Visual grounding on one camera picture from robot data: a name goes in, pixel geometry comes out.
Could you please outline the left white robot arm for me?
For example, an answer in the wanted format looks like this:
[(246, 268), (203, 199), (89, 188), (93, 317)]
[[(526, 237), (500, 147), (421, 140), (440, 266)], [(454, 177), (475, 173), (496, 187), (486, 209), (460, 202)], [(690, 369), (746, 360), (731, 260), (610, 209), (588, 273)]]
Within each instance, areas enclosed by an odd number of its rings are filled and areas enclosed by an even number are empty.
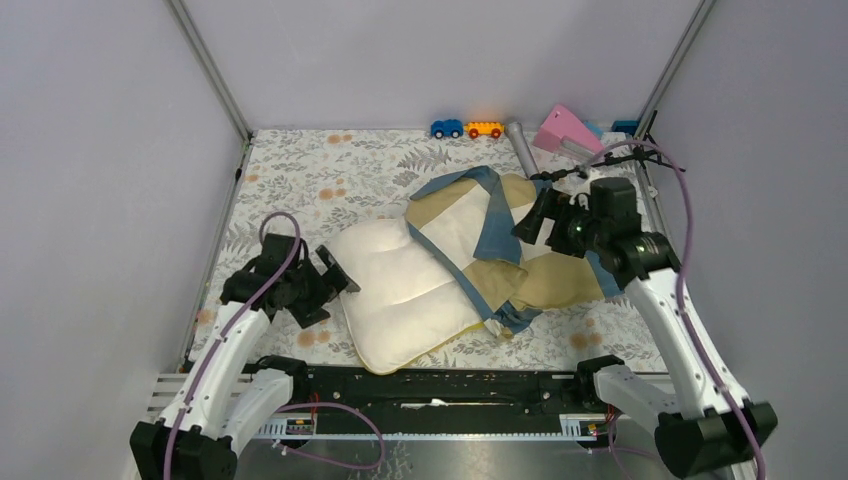
[(273, 412), (309, 401), (298, 361), (263, 367), (246, 392), (232, 394), (278, 311), (307, 328), (328, 318), (325, 304), (360, 287), (324, 246), (316, 250), (325, 265), (320, 272), (298, 235), (267, 234), (261, 245), (225, 281), (213, 331), (174, 398), (157, 419), (135, 426), (129, 444), (141, 478), (231, 479), (246, 444)]

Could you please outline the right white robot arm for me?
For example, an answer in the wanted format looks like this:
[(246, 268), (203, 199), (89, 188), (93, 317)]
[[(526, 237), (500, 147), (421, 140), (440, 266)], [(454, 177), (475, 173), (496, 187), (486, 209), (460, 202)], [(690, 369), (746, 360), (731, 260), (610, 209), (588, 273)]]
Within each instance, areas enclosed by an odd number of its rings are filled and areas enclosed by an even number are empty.
[(533, 244), (545, 221), (552, 223), (546, 246), (575, 258), (592, 253), (613, 276), (648, 326), (674, 389), (662, 391), (608, 355), (579, 364), (577, 405), (589, 412), (612, 406), (628, 416), (652, 435), (677, 478), (746, 462), (764, 478), (761, 447), (777, 427), (776, 413), (754, 402), (722, 361), (668, 239), (643, 230), (632, 183), (600, 178), (574, 195), (544, 188), (513, 233)]

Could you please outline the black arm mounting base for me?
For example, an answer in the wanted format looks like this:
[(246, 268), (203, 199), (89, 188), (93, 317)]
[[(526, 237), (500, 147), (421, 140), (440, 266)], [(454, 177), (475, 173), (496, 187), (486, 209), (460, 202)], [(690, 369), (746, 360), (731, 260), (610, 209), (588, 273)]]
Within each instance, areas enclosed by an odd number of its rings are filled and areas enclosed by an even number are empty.
[(309, 365), (268, 355), (244, 367), (256, 378), (280, 370), (294, 379), (293, 403), (305, 403), (307, 416), (360, 420), (366, 425), (394, 420), (469, 420), (565, 414), (589, 417), (601, 428), (617, 408), (602, 403), (572, 372), (405, 368), (376, 375), (362, 367)]

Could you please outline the white textured pillow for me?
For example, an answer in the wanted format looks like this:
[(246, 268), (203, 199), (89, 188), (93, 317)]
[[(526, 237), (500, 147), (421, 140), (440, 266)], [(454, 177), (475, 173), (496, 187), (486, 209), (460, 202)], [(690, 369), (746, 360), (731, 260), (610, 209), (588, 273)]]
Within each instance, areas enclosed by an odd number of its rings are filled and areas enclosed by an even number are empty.
[(482, 326), (458, 281), (412, 237), (404, 220), (353, 225), (325, 247), (359, 286), (339, 298), (368, 371), (393, 373)]

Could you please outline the plaid blue beige pillowcase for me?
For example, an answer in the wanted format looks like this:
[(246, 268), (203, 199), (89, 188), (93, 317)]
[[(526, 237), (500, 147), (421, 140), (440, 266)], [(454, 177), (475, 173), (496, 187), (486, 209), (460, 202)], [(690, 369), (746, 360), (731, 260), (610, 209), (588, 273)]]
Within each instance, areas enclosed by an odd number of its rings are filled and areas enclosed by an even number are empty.
[(485, 327), (502, 339), (528, 328), (545, 310), (622, 292), (596, 254), (553, 252), (544, 242), (550, 221), (534, 242), (513, 235), (546, 185), (473, 167), (429, 181), (411, 195), (404, 213), (411, 236), (448, 270)]

